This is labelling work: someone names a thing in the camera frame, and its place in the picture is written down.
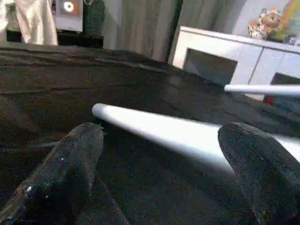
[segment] red object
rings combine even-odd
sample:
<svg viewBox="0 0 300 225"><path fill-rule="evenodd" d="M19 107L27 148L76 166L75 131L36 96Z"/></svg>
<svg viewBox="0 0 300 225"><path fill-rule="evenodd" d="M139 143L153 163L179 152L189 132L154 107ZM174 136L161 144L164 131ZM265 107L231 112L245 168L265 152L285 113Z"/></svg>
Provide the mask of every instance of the red object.
<svg viewBox="0 0 300 225"><path fill-rule="evenodd" d="M265 103L269 104L269 105L273 105L273 98L272 97L267 97L265 100Z"/></svg>

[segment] curtain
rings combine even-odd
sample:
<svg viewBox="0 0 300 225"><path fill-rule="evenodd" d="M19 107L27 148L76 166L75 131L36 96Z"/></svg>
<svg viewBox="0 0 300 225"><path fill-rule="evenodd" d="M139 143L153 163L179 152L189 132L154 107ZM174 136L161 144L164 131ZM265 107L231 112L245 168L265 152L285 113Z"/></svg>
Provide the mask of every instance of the curtain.
<svg viewBox="0 0 300 225"><path fill-rule="evenodd" d="M0 41L6 29L20 30L25 43L57 45L52 0L0 0Z"/></svg>
<svg viewBox="0 0 300 225"><path fill-rule="evenodd" d="M180 26L224 32L228 14L236 0L185 0L172 40L169 63L172 64Z"/></svg>
<svg viewBox="0 0 300 225"><path fill-rule="evenodd" d="M180 26L222 31L234 1L106 0L104 48L171 62Z"/></svg>

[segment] white tube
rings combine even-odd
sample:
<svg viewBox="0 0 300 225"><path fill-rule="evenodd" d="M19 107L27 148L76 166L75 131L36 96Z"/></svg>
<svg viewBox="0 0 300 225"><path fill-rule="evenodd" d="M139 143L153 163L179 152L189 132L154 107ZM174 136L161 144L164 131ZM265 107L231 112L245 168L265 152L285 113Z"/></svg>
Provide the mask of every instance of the white tube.
<svg viewBox="0 0 300 225"><path fill-rule="evenodd" d="M263 94L270 96L300 97L300 85L242 85L228 84L224 88L227 92L247 94Z"/></svg>
<svg viewBox="0 0 300 225"><path fill-rule="evenodd" d="M219 143L221 126L112 105L95 104L93 114L145 139L233 174ZM299 162L300 141L275 137Z"/></svg>

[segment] stuffed animal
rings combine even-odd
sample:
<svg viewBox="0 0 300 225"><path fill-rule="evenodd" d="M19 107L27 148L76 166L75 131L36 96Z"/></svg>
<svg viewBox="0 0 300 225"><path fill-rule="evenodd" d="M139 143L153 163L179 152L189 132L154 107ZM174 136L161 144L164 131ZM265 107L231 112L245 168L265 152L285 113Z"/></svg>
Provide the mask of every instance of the stuffed animal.
<svg viewBox="0 0 300 225"><path fill-rule="evenodd" d="M263 8L258 20L249 23L249 36L266 40L270 33L278 31L280 20L281 14L275 8L271 8L269 11Z"/></svg>

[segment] wrinkled fabric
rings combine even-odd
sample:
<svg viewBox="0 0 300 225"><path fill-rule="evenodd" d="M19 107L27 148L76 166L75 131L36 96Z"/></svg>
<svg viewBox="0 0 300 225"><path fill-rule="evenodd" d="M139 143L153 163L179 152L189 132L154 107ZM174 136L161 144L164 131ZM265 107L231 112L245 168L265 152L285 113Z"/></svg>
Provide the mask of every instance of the wrinkled fabric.
<svg viewBox="0 0 300 225"><path fill-rule="evenodd" d="M6 30L21 31L27 44L57 45L52 0L0 0L0 41Z"/></svg>

